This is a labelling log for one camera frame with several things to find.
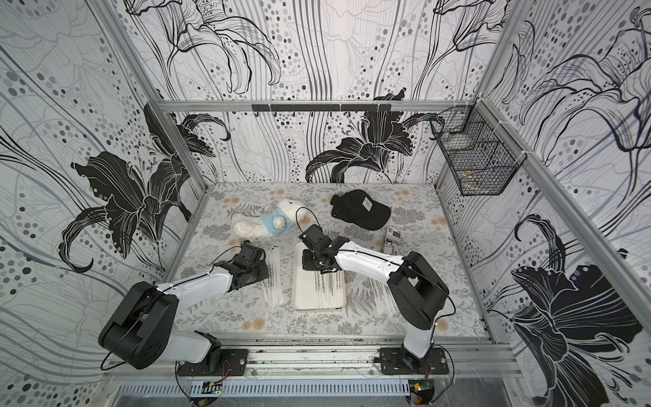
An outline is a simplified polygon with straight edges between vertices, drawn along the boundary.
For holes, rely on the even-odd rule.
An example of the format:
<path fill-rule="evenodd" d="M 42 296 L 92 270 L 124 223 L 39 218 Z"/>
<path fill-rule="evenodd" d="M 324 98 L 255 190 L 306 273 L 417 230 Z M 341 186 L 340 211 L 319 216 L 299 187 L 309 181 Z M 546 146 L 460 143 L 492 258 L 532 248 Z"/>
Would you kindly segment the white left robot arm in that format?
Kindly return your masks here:
<path fill-rule="evenodd" d="M 246 240 L 231 259 L 217 259 L 194 276 L 159 285 L 133 285 L 104 325 L 98 344 L 137 370 L 165 361 L 181 362 L 196 376 L 226 372 L 232 363 L 221 354 L 219 339 L 206 332 L 178 332 L 176 319 L 207 299 L 268 277 L 264 249 Z"/>

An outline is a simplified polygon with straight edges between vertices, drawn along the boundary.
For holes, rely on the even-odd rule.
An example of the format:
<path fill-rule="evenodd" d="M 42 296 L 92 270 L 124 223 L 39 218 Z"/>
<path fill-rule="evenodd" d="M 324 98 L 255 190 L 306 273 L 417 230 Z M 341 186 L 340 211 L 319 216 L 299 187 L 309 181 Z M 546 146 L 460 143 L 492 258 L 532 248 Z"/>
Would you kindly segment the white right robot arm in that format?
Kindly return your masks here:
<path fill-rule="evenodd" d="M 421 254 L 414 251 L 407 256 L 384 254 L 347 237 L 332 239 L 317 225 L 302 232 L 299 239 L 305 246 L 302 254 L 305 271 L 322 274 L 349 271 L 385 284 L 407 322 L 403 354 L 419 362 L 425 359 L 449 289 Z"/>

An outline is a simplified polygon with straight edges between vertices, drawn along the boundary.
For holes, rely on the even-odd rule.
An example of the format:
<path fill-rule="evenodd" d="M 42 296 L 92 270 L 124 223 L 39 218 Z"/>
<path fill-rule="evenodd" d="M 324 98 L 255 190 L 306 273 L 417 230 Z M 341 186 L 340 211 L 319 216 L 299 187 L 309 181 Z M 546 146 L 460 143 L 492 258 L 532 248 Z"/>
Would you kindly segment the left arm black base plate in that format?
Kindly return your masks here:
<path fill-rule="evenodd" d="M 181 377 L 243 376 L 248 359 L 247 349 L 212 350 L 201 362 L 180 364 L 176 373 Z"/>

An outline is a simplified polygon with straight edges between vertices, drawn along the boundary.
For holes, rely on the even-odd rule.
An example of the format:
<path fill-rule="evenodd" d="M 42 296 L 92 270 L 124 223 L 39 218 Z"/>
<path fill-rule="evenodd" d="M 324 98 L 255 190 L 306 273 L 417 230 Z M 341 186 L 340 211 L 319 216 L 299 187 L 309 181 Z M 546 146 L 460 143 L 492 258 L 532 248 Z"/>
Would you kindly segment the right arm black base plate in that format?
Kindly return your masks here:
<path fill-rule="evenodd" d="M 431 347 L 422 358 L 413 356 L 404 348 L 381 348 L 373 362 L 380 365 L 381 373 L 386 376 L 431 376 L 450 373 L 447 356 L 439 347 Z"/>

